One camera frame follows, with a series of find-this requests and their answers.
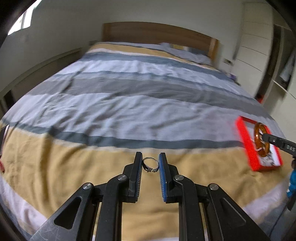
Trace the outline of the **window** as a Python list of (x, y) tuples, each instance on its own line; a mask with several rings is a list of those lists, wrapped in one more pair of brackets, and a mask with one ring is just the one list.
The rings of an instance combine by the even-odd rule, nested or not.
[(40, 4), (42, 0), (35, 1), (13, 24), (11, 29), (8, 32), (8, 35), (11, 35), (14, 32), (17, 32), (19, 30), (25, 29), (30, 27), (33, 11), (37, 8), (37, 6)]

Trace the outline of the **red jewelry box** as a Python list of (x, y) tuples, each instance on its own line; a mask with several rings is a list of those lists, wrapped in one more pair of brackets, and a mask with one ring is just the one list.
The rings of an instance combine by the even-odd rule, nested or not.
[(266, 125), (243, 116), (235, 123), (252, 171), (271, 171), (283, 165), (278, 148), (262, 139), (264, 134), (270, 134)]

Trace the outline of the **striped bed duvet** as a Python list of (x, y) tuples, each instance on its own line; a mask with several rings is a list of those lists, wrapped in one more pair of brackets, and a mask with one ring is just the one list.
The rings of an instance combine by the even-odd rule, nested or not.
[(282, 136), (263, 106), (198, 56), (161, 45), (98, 43), (1, 118), (1, 206), (25, 240), (85, 182), (105, 183), (137, 151), (195, 183), (217, 183), (279, 240), (289, 158), (254, 172), (236, 128), (246, 117)]

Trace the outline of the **black phone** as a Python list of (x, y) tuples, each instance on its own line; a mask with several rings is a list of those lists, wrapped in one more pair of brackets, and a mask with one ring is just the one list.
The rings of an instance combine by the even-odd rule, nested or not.
[(4, 148), (4, 142), (6, 140), (6, 135), (8, 133), (10, 125), (5, 125), (3, 128), (1, 128), (0, 131), (0, 154), (2, 155), (3, 148)]

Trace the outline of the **white wardrobe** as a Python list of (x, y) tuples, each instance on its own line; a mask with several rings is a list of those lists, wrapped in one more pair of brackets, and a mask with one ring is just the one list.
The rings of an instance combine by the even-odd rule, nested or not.
[(295, 36), (269, 4), (243, 3), (233, 72), (280, 126), (288, 123), (289, 85), (295, 70)]

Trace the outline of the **amber bangle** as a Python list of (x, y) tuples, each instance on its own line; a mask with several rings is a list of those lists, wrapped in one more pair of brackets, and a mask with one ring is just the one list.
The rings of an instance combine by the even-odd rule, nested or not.
[(254, 144), (255, 149), (260, 157), (267, 157), (269, 154), (269, 143), (262, 140), (262, 135), (268, 133), (264, 124), (256, 123), (254, 126)]

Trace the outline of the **grey pillow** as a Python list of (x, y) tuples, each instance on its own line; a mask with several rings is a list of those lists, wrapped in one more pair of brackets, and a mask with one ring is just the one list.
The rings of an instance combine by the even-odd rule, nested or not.
[(171, 43), (161, 43), (160, 45), (166, 52), (173, 54), (174, 56), (189, 60), (197, 64), (212, 66), (212, 60), (210, 57), (207, 56), (207, 53), (205, 51), (187, 46), (177, 46)]

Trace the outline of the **wooden headboard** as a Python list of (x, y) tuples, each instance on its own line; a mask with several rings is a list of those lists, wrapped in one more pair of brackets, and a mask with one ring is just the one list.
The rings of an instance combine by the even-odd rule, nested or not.
[(102, 25), (104, 42), (160, 44), (162, 42), (196, 48), (215, 61), (219, 41), (182, 27), (150, 22), (113, 22)]

